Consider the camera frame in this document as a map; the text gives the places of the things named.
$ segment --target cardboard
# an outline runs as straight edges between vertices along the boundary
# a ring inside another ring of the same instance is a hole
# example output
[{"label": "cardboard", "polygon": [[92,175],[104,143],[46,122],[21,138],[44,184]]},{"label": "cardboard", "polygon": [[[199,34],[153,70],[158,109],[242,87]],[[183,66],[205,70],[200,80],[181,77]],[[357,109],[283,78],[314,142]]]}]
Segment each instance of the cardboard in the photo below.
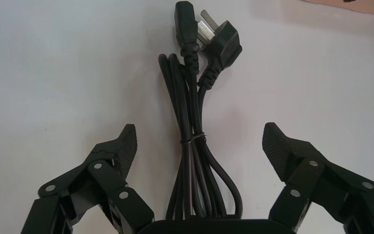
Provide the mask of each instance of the cardboard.
[{"label": "cardboard", "polygon": [[354,0],[345,2],[344,0],[304,0],[314,3],[321,3],[331,6],[342,7],[353,11],[374,14],[374,0]]}]

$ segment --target power cord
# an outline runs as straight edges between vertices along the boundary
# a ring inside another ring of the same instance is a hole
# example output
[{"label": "power cord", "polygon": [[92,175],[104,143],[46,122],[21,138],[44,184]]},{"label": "power cord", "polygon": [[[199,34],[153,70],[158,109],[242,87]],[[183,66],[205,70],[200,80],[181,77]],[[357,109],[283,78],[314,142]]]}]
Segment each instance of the power cord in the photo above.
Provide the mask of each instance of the power cord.
[{"label": "power cord", "polygon": [[[201,15],[212,30],[203,21],[197,23],[190,2],[176,3],[176,37],[184,65],[180,64],[175,54],[168,58],[163,54],[158,57],[177,118],[182,145],[182,159],[166,220],[189,219],[194,215],[241,218],[243,214],[239,190],[209,150],[202,126],[203,101],[207,90],[212,88],[220,72],[233,64],[242,47],[237,30],[228,21],[218,26],[207,11],[202,11]],[[208,61],[199,82],[197,53],[200,46],[197,38],[203,43],[201,51]],[[233,195],[234,215],[226,213],[223,197],[211,168]]]}]

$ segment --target white background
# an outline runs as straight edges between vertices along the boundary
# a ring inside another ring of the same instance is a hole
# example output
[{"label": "white background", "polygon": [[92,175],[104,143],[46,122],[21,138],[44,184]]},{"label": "white background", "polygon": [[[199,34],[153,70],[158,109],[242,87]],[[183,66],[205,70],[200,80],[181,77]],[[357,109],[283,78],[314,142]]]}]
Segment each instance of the white background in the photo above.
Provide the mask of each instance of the white background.
[{"label": "white background", "polygon": [[[262,150],[270,121],[374,180],[374,15],[299,0],[192,3],[197,16],[230,20],[243,46],[208,92],[203,125],[244,218],[267,218],[284,186]],[[0,0],[0,234],[20,233],[38,188],[126,123],[138,135],[128,183],[163,219],[180,145],[157,57],[179,52],[174,6]],[[97,207],[74,228],[116,233]],[[299,233],[344,232],[313,205]]]}]

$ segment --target plug strain relief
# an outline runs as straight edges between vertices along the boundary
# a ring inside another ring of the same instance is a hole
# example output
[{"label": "plug strain relief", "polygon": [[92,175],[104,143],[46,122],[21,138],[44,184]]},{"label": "plug strain relief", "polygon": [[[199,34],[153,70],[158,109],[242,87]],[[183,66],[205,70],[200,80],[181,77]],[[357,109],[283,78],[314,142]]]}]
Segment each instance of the plug strain relief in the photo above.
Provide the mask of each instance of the plug strain relief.
[{"label": "plug strain relief", "polygon": [[191,43],[185,45],[180,52],[181,56],[184,58],[184,66],[196,75],[199,73],[198,51],[199,45],[197,43]]},{"label": "plug strain relief", "polygon": [[218,63],[209,64],[204,70],[197,85],[199,87],[204,87],[205,89],[210,90],[222,70],[223,69]]}]

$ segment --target clamp jaw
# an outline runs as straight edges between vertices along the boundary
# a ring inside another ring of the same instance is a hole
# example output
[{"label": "clamp jaw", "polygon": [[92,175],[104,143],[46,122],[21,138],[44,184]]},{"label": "clamp jaw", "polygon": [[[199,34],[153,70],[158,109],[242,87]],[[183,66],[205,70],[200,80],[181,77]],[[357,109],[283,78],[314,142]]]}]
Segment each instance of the clamp jaw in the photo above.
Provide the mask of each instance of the clamp jaw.
[{"label": "clamp jaw", "polygon": [[85,212],[99,205],[122,234],[294,234],[312,202],[324,207],[347,234],[374,234],[374,182],[328,161],[307,141],[287,137],[275,123],[263,133],[263,150],[282,190],[268,219],[154,222],[154,213],[125,178],[137,150],[134,125],[97,144],[78,167],[38,191],[21,234],[70,234]]}]

